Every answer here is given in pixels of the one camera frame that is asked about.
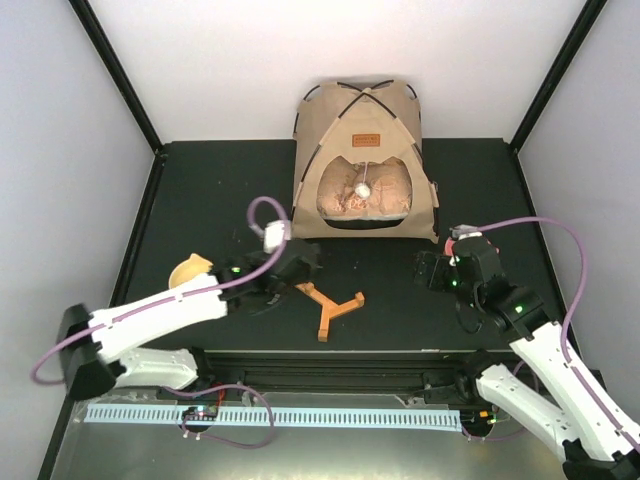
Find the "orange y-shaped object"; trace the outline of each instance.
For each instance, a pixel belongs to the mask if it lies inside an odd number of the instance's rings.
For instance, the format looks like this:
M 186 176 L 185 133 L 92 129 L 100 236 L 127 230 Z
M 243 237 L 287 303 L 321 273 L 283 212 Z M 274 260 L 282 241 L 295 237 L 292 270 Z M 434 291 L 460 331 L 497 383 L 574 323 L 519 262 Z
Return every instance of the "orange y-shaped object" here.
M 349 300 L 341 305 L 338 305 L 330 298 L 316 290 L 313 283 L 301 283 L 296 285 L 296 288 L 305 295 L 311 297 L 313 300 L 322 305 L 322 315 L 320 317 L 320 328 L 318 329 L 318 341 L 326 342 L 329 338 L 329 324 L 331 320 L 345 313 L 352 312 L 364 305 L 364 295 L 362 292 L 358 292 L 353 300 Z

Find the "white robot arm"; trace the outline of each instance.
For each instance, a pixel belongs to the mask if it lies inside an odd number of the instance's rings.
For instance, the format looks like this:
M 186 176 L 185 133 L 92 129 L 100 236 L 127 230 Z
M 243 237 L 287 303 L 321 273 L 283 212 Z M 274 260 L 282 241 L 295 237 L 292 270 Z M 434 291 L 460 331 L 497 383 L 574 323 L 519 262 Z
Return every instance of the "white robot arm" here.
M 569 479 L 636 480 L 640 426 L 571 346 L 563 352 L 561 325 L 547 316 L 540 297 L 507 280 L 495 247 L 478 232 L 461 236 L 452 250 L 451 257 L 423 254 L 417 273 L 430 289 L 453 293 L 492 320 L 555 404 L 484 351 L 473 354 L 459 374 L 463 396 L 479 396 L 518 420 L 563 462 Z
M 69 396 L 86 400 L 130 386 L 182 390 L 208 378 L 204 354 L 196 348 L 166 351 L 141 346 L 200 322 L 272 308 L 289 289 L 309 281 L 318 268 L 318 251 L 302 240 L 289 241 L 264 273 L 240 281 L 266 266 L 268 253 L 284 242 L 286 231 L 282 222 L 274 222 L 265 231 L 263 252 L 224 261 L 220 268 L 142 300 L 91 313 L 83 305 L 67 309 L 58 346 L 74 340 L 77 332 L 87 334 L 58 349 Z

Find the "black metal bar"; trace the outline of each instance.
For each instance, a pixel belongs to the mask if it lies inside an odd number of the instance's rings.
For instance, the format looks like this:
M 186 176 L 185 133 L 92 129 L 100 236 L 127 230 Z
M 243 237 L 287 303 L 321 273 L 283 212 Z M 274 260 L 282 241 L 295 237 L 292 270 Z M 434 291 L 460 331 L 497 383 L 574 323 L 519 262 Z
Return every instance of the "black metal bar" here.
M 153 165 L 151 166 L 149 179 L 147 180 L 147 185 L 142 195 L 138 214 L 136 215 L 136 219 L 133 224 L 133 230 L 129 237 L 129 243 L 127 244 L 124 259 L 120 266 L 118 278 L 116 279 L 116 285 L 110 302 L 111 307 L 124 303 L 126 298 L 127 290 L 131 283 L 133 269 L 135 267 L 136 259 L 138 258 L 138 252 L 140 250 L 144 232 L 147 228 L 147 222 L 149 221 L 149 215 L 151 214 L 151 207 L 153 206 L 153 202 L 156 197 L 156 192 L 158 190 L 166 159 L 167 154 L 164 153 L 164 151 L 160 151 L 156 154 Z M 51 475 L 53 474 L 58 452 L 60 451 L 74 405 L 75 402 L 69 397 L 64 399 L 60 415 L 58 416 L 42 466 L 40 467 L 38 480 L 47 480 L 51 478 Z
M 120 94 L 124 98 L 129 110 L 131 110 L 131 114 L 136 119 L 136 122 L 138 122 L 138 126 L 147 139 L 151 150 L 153 150 L 154 153 L 159 152 L 162 149 L 160 137 L 158 137 L 158 134 L 153 128 L 147 112 L 145 112 L 136 91 L 133 89 L 133 85 L 131 85 L 91 5 L 87 0 L 69 0 L 69 3 L 80 19 L 82 26 L 86 30 L 87 35 L 89 35 L 100 58 L 102 58 L 105 67 L 107 67 L 107 70 L 111 74 L 111 78 L 113 78 Z
M 140 202 L 140 208 L 136 215 L 136 220 L 133 224 L 133 230 L 129 237 L 129 243 L 124 254 L 124 259 L 118 272 L 118 278 L 116 279 L 116 285 L 113 289 L 113 295 L 111 297 L 110 306 L 114 307 L 124 303 L 131 283 L 131 277 L 133 269 L 135 268 L 136 261 L 138 259 L 138 253 L 140 246 L 142 245 L 142 239 L 144 232 L 147 229 L 147 223 L 149 222 L 149 216 L 151 215 L 151 207 L 156 199 L 156 192 L 160 185 L 160 178 L 164 171 L 164 164 L 168 155 L 161 151 L 156 154 L 151 166 L 151 172 L 149 173 L 149 179 L 147 185 L 144 188 L 142 194 L 142 201 Z
M 511 148 L 516 153 L 522 149 L 524 143 L 527 141 L 538 118 L 542 115 L 549 99 L 553 95 L 553 92 L 555 92 L 560 80 L 562 80 L 567 68 L 569 68 L 576 53 L 578 53 L 582 42 L 587 37 L 606 3 L 607 0 L 587 0 L 585 2 L 580 15 L 578 15 L 578 18 L 573 24 L 567 39 L 558 52 L 553 65 L 551 65 L 538 93 L 529 106 L 529 110 L 527 110 L 516 134 L 513 136 L 513 140 L 511 140 Z
M 51 434 L 51 440 L 49 440 L 49 446 L 44 454 L 42 465 L 40 466 L 40 473 L 38 473 L 38 480 L 49 480 L 53 475 L 53 469 L 56 466 L 56 460 L 58 458 L 58 452 L 62 446 L 62 440 L 64 434 L 67 431 L 67 425 L 73 412 L 73 406 L 75 402 L 69 397 L 64 399 L 58 420 L 55 427 L 53 427 L 53 433 Z
M 260 392 L 355 393 L 407 396 L 422 392 L 425 384 L 447 387 L 448 392 L 427 403 L 449 408 L 487 407 L 484 400 L 464 404 L 455 389 L 455 374 L 469 355 L 441 353 L 222 353 L 208 352 L 206 364 L 216 381 L 236 383 L 238 378 Z M 513 352 L 496 354 L 510 368 L 517 363 Z M 168 392 L 158 398 L 176 399 Z

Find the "black tabletop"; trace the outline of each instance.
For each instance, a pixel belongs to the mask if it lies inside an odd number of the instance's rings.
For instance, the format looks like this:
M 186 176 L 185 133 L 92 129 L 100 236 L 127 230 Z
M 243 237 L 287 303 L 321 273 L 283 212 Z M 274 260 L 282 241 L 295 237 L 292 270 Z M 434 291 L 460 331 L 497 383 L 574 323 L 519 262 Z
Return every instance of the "black tabletop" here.
M 441 245 L 448 228 L 530 215 L 517 159 L 499 139 L 429 139 L 425 170 L 439 187 Z M 173 268 L 195 252 L 213 261 L 261 249 L 245 211 L 259 195 L 290 209 L 295 143 L 174 142 L 137 257 L 127 301 L 167 288 Z M 275 215 L 259 211 L 262 222 Z M 491 232 L 510 279 L 538 291 L 548 311 L 561 311 L 544 248 L 532 225 Z M 474 350 L 503 349 L 492 325 L 465 334 L 454 300 L 413 284 L 415 254 L 436 248 L 419 239 L 319 239 L 323 270 L 317 288 L 336 302 L 357 291 L 365 306 L 332 322 L 329 341 L 317 341 L 320 306 L 293 292 L 257 316 L 230 315 L 173 332 L 154 348 L 209 350 Z

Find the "purple cable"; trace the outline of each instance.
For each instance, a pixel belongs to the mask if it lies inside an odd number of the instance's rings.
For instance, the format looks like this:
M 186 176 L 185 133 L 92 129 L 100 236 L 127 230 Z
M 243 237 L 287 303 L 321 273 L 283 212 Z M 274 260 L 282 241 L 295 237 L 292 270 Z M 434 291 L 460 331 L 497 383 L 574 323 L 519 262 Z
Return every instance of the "purple cable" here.
M 264 405 L 265 409 L 267 410 L 267 415 L 269 417 L 269 433 L 267 433 L 267 436 L 258 443 L 234 442 L 233 440 L 218 437 L 217 435 L 201 433 L 200 436 L 203 438 L 209 438 L 211 440 L 215 440 L 217 442 L 221 442 L 221 443 L 224 443 L 225 445 L 230 445 L 232 447 L 244 448 L 247 450 L 255 450 L 257 448 L 262 448 L 266 445 L 269 445 L 273 441 L 276 435 L 275 418 L 273 416 L 273 411 L 271 410 L 271 405 L 269 405 L 269 402 L 267 402 L 267 400 L 262 395 L 260 395 L 257 391 L 255 391 L 251 387 L 247 387 L 245 385 L 228 384 L 228 385 L 218 385 L 216 387 L 207 388 L 206 390 L 201 390 L 199 392 L 181 392 L 180 390 L 174 390 L 173 388 L 168 388 L 168 387 L 164 387 L 164 389 L 169 393 L 172 393 L 174 395 L 177 395 L 179 397 L 184 397 L 184 398 L 199 397 L 201 395 L 207 395 L 209 393 L 219 392 L 220 390 L 234 390 L 234 389 L 243 390 L 245 392 L 249 392 L 251 395 L 255 396 L 258 400 L 260 400 L 260 402 Z M 185 435 L 189 435 L 189 431 L 187 430 L 187 427 L 186 427 L 187 420 L 194 420 L 197 418 L 198 418 L 197 415 L 194 415 L 193 418 L 190 417 L 190 418 L 184 419 L 181 427 Z
M 247 218 L 249 219 L 249 223 L 250 223 L 250 227 L 251 224 L 253 222 L 254 227 L 257 226 L 255 225 L 255 219 L 254 219 L 254 214 L 255 214 L 255 210 L 256 207 L 260 204 L 260 203 L 269 203 L 276 211 L 276 213 L 278 214 L 278 219 L 282 220 L 283 222 L 286 222 L 288 220 L 287 218 L 287 213 L 284 211 L 284 208 L 282 208 L 282 205 L 280 205 L 278 203 L 277 200 L 271 198 L 271 197 L 258 197 L 255 198 L 248 207 L 247 210 Z M 260 275 L 262 275 L 263 273 L 267 272 L 271 267 L 273 267 L 273 265 L 275 265 L 275 263 L 278 261 L 278 259 L 282 256 L 282 253 L 284 252 L 284 249 L 286 248 L 286 240 L 283 241 L 280 245 L 278 245 L 278 248 L 273 252 L 273 254 L 271 254 L 271 256 L 269 257 L 269 260 L 267 260 L 263 265 L 261 265 L 259 268 L 257 268 L 256 270 L 254 270 L 253 272 L 245 275 L 244 277 L 240 277 L 240 278 L 236 278 L 235 280 L 231 280 L 230 282 L 226 282 L 226 283 L 222 283 L 220 285 L 215 285 L 215 286 L 211 286 L 211 287 L 205 287 L 205 288 L 198 288 L 196 290 L 190 290 L 188 292 L 184 292 L 183 293 L 183 297 L 191 297 L 193 295 L 198 295 L 201 293 L 207 293 L 207 292 L 211 292 L 211 291 L 216 291 L 216 290 L 226 290 L 228 288 L 233 288 L 233 287 L 237 287 L 238 285 L 242 285 L 243 283 L 249 282 L 257 277 L 259 277 Z M 160 300 L 156 300 L 154 302 L 148 303 L 146 305 L 142 305 L 138 308 L 135 308 L 131 311 L 125 312 L 121 315 L 118 315 L 117 317 L 113 318 L 113 322 L 121 322 L 122 320 L 132 317 L 138 313 L 144 312 L 146 310 L 149 310 L 150 308 L 154 308 L 160 305 L 164 305 L 166 303 L 171 303 L 173 301 L 175 301 L 175 297 L 173 295 L 165 297 L 165 298 L 161 298 Z M 53 348 L 51 348 L 51 350 L 49 350 L 47 353 L 45 353 L 40 360 L 38 360 L 36 362 L 36 364 L 33 366 L 33 368 L 31 369 L 31 371 L 29 372 L 29 377 L 31 378 L 31 380 L 33 380 L 35 383 L 39 384 L 39 385 L 60 385 L 62 383 L 64 383 L 64 379 L 61 380 L 45 380 L 42 379 L 40 377 L 38 377 L 38 371 L 42 368 L 42 366 L 47 362 L 47 360 L 49 360 L 52 356 L 54 356 L 56 353 L 60 352 L 61 350 L 63 350 L 64 348 L 68 347 L 69 345 L 71 345 L 74 342 L 77 342 L 78 340 L 84 338 L 84 337 L 88 337 L 89 335 L 93 334 L 94 332 L 97 332 L 98 330 L 100 330 L 101 328 L 104 328 L 105 325 L 104 324 L 100 324 L 100 325 L 96 325 L 93 326 L 91 328 L 86 328 L 84 330 L 79 331 L 78 333 L 75 333 L 73 335 L 71 335 L 68 338 L 65 338 L 62 342 L 58 343 L 57 345 L 55 345 Z
M 571 367 L 571 355 L 569 355 L 569 341 L 568 341 L 569 326 L 573 321 L 573 314 L 576 311 L 578 302 L 580 302 L 580 299 L 584 294 L 585 285 L 587 283 L 587 254 L 585 252 L 585 248 L 582 241 L 578 237 L 578 233 L 571 227 L 568 227 L 567 225 L 564 225 L 563 223 L 557 220 L 554 220 L 552 218 L 547 218 L 547 217 L 514 218 L 512 220 L 505 220 L 503 222 L 492 223 L 490 225 L 473 228 L 471 230 L 478 231 L 478 232 L 488 232 L 490 230 L 496 230 L 498 228 L 508 227 L 511 225 L 518 225 L 520 223 L 536 223 L 536 222 L 555 225 L 567 231 L 575 240 L 576 245 L 578 246 L 578 250 L 580 252 L 580 282 L 578 283 L 578 288 L 576 289 L 576 293 L 573 297 L 573 300 L 571 301 L 571 305 L 569 305 L 567 314 L 564 317 L 564 322 L 562 323 L 562 332 L 560 335 L 560 348 L 562 349 L 562 355 L 564 356 L 564 359 L 567 362 L 567 364 L 570 366 L 573 374 L 576 376 L 580 384 L 582 384 L 582 386 L 587 391 L 587 393 L 589 393 L 589 396 L 591 396 L 591 398 L 596 403 L 596 405 L 598 405 L 600 410 L 602 410 L 602 413 L 605 414 L 605 416 L 609 419 L 609 421 L 613 424 L 613 426 L 616 427 L 618 431 L 620 431 L 620 434 L 633 446 L 633 448 L 638 453 L 640 453 L 640 443 L 636 441 L 631 435 L 629 435 L 629 433 L 623 431 L 623 425 L 613 415 L 611 410 L 607 408 L 607 406 L 604 404 L 604 402 L 598 396 L 598 394 L 593 390 L 593 388 L 591 388 L 591 386 L 589 385 L 587 380 L 584 378 L 584 376 L 580 373 L 580 371 L 576 367 Z
M 524 360 L 520 360 L 520 362 L 513 369 L 512 373 L 514 376 L 518 375 L 518 372 L 520 371 L 523 365 L 524 365 Z M 538 377 L 536 376 L 535 373 L 533 374 L 533 382 L 534 382 L 536 392 L 540 391 L 540 384 L 538 383 Z M 462 433 L 464 434 L 465 437 L 467 437 L 469 440 L 479 440 L 481 442 L 504 442 L 507 440 L 514 440 L 516 438 L 520 438 L 522 435 L 524 435 L 527 432 L 526 428 L 520 427 L 515 432 L 510 433 L 509 435 L 505 435 L 503 437 L 474 437 L 467 431 L 466 428 L 464 428 L 464 425 L 461 425 L 461 427 L 462 427 Z

